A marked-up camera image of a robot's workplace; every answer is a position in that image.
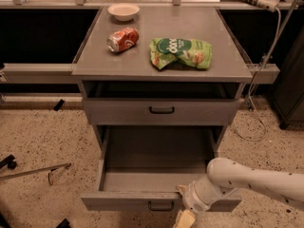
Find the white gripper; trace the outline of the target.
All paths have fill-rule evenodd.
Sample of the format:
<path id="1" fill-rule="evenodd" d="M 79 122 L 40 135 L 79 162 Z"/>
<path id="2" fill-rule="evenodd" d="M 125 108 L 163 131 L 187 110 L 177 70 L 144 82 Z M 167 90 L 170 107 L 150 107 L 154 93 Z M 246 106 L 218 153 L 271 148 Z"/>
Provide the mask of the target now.
<path id="1" fill-rule="evenodd" d="M 191 228 L 196 221 L 195 214 L 210 210 L 216 202 L 228 200 L 237 191 L 236 188 L 214 184 L 207 176 L 187 185 L 179 184 L 176 189 L 182 195 L 182 204 L 187 210 L 179 210 L 173 228 Z"/>

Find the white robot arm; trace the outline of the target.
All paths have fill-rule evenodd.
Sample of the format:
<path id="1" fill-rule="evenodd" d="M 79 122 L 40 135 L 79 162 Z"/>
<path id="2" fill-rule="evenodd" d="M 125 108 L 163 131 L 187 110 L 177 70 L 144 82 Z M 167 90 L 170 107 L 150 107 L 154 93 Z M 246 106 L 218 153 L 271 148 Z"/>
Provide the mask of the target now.
<path id="1" fill-rule="evenodd" d="M 191 228 L 197 215 L 220 200 L 228 200 L 239 189 L 248 189 L 304 210 L 304 175 L 255 169 L 227 158 L 214 158 L 206 173 L 188 185 L 178 185 L 183 209 L 173 228 Z"/>

